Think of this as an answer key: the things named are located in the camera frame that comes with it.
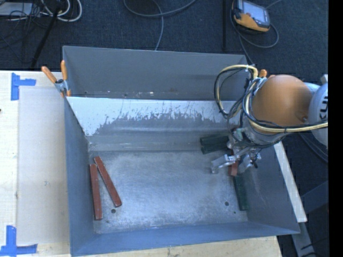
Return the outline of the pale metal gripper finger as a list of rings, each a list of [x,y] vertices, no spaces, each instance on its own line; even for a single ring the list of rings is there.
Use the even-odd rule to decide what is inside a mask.
[[[211,161],[211,173],[217,174],[219,169],[227,167],[229,174],[238,174],[238,160],[239,156],[237,155],[227,155]]]
[[[243,174],[250,168],[258,168],[258,162],[261,160],[260,153],[247,153],[242,156],[238,164],[238,174]]]

